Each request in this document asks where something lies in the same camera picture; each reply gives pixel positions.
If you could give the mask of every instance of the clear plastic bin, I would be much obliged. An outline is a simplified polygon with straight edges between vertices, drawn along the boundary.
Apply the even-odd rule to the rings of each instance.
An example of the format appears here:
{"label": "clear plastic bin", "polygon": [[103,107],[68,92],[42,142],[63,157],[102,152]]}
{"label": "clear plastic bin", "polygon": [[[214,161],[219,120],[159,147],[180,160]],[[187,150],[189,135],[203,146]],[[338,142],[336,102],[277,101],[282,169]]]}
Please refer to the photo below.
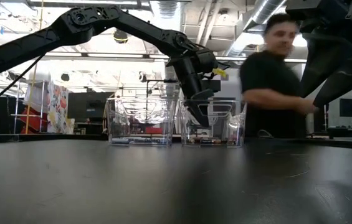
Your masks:
{"label": "clear plastic bin", "polygon": [[[242,146],[246,117],[243,101],[181,100],[179,104],[183,145]],[[195,118],[191,111],[200,118]]]}
{"label": "clear plastic bin", "polygon": [[107,121],[109,143],[169,146],[173,137],[177,99],[109,98]]}

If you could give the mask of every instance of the dark hair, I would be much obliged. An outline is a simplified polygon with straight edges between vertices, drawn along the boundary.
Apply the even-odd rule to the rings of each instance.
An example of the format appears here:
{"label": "dark hair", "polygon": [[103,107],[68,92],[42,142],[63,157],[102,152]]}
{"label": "dark hair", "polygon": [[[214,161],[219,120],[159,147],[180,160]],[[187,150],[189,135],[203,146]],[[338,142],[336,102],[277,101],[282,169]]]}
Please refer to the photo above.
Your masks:
{"label": "dark hair", "polygon": [[290,17],[290,15],[287,13],[274,14],[268,19],[267,25],[264,30],[264,34],[267,34],[269,32],[269,30],[271,29],[271,27],[273,27],[277,24],[283,23],[283,22],[293,22],[293,23],[297,24],[297,22],[295,20],[293,20]]}

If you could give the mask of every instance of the robotic arm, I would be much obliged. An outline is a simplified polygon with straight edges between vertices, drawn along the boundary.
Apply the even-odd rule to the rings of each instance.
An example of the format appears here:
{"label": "robotic arm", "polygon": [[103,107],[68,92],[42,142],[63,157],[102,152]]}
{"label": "robotic arm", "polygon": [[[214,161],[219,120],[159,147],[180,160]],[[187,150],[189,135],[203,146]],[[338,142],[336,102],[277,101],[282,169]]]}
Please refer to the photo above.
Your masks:
{"label": "robotic arm", "polygon": [[308,45],[302,96],[326,80],[314,101],[322,107],[352,90],[352,0],[288,1],[286,12]]}
{"label": "robotic arm", "polygon": [[[23,62],[44,55],[61,46],[88,42],[93,36],[116,27],[139,37],[170,57],[167,66],[173,66],[181,89],[187,99],[206,100],[219,91],[209,88],[203,73],[217,68],[217,60],[209,49],[199,48],[185,34],[162,30],[142,21],[116,6],[75,8],[62,14],[50,27],[0,46],[0,73]],[[209,124],[207,108],[190,105],[190,112],[203,125]]]}

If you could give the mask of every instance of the workbench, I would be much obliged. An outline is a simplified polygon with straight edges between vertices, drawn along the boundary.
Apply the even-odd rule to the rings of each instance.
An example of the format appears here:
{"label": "workbench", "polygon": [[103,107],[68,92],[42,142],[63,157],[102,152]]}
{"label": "workbench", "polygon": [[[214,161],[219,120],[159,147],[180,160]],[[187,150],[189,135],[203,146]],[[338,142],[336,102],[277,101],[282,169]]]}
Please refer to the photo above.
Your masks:
{"label": "workbench", "polygon": [[22,138],[0,140],[0,223],[352,223],[352,142]]}

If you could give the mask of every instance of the computer screen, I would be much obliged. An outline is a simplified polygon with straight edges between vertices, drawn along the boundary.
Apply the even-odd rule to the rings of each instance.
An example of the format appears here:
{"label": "computer screen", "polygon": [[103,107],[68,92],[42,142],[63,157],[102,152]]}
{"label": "computer screen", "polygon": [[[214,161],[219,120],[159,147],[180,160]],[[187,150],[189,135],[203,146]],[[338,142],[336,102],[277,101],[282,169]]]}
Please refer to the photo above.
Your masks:
{"label": "computer screen", "polygon": [[340,99],[339,110],[339,116],[352,117],[352,99]]}
{"label": "computer screen", "polygon": [[68,118],[102,118],[107,98],[112,95],[112,92],[69,93]]}

